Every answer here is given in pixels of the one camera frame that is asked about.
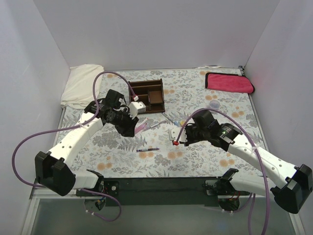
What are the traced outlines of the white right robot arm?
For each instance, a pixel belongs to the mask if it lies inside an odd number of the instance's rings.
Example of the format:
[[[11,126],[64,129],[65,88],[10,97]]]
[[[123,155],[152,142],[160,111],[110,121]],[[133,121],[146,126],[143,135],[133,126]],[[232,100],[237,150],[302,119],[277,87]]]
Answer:
[[[174,144],[188,146],[208,141],[212,146],[241,158],[262,173],[262,177],[244,179],[237,177],[234,170],[231,177],[220,180],[224,193],[231,195],[237,190],[243,190],[267,198],[273,197],[285,211],[299,213],[313,191],[313,171],[309,166],[285,162],[258,147],[235,120],[220,124],[213,117],[212,109],[199,109],[189,118],[194,122],[184,123]]]

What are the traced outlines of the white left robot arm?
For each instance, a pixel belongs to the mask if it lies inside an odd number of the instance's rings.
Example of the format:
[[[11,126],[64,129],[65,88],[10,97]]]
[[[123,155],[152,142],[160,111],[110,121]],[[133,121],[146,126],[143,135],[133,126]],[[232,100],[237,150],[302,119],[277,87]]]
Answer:
[[[46,153],[40,151],[35,157],[37,182],[57,193],[67,195],[73,189],[87,189],[98,196],[104,190],[104,177],[93,171],[72,171],[74,159],[92,136],[105,124],[113,125],[123,137],[134,137],[138,123],[137,115],[146,106],[136,97],[129,105],[123,105],[124,95],[109,90],[105,98],[92,101],[81,114],[78,127]]]

